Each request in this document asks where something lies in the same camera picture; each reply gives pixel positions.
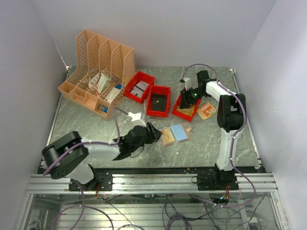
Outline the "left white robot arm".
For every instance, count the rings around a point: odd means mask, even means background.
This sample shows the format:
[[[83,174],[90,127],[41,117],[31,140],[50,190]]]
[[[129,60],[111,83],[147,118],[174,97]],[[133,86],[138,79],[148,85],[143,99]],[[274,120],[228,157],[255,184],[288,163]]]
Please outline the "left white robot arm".
[[[135,126],[125,136],[109,143],[85,140],[77,131],[72,131],[42,150],[47,165],[43,174],[49,174],[54,180],[69,177],[86,191],[101,187],[110,191],[110,180],[100,176],[90,161],[99,157],[106,161],[124,160],[140,147],[156,143],[162,134],[150,122]]]

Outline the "tan leather card holder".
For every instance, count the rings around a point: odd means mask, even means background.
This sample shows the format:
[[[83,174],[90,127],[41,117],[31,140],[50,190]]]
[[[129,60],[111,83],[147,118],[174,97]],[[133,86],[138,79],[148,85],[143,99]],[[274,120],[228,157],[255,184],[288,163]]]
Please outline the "tan leather card holder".
[[[177,124],[177,125],[172,125],[169,128],[171,129],[176,141],[173,144],[164,145],[164,143],[162,141],[162,137],[161,137],[161,144],[162,144],[163,147],[168,147],[168,146],[171,146],[171,145],[178,144],[180,142],[190,140],[190,135],[189,135],[188,130],[185,127],[185,124],[181,123],[181,124]]]

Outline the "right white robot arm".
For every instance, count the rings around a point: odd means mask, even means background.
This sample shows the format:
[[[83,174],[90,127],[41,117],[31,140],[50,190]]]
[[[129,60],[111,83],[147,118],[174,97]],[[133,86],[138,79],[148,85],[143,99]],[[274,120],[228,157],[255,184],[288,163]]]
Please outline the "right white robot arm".
[[[221,129],[221,145],[211,182],[214,188],[223,189],[235,180],[237,139],[247,122],[245,95],[234,93],[217,79],[211,79],[206,70],[197,73],[197,88],[191,86],[190,78],[182,76],[180,81],[185,84],[185,89],[180,92],[181,109],[188,108],[202,97],[213,97],[218,102],[217,124]]]

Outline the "gold striped card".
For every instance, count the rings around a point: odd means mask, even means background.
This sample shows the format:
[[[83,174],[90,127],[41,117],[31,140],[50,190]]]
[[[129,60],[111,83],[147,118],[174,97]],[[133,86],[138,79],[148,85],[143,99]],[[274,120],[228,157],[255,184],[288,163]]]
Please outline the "gold striped card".
[[[176,111],[184,115],[191,116],[193,114],[194,108],[195,108],[195,105],[191,105],[189,108],[185,108],[185,109],[180,109],[178,106],[176,108]]]

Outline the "orange patterned card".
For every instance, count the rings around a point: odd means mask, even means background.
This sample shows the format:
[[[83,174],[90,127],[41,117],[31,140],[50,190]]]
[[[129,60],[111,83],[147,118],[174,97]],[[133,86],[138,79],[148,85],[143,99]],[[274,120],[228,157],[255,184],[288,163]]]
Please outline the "orange patterned card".
[[[197,108],[197,114],[203,120],[207,120],[215,112],[216,112],[216,109],[209,102],[205,102]]]

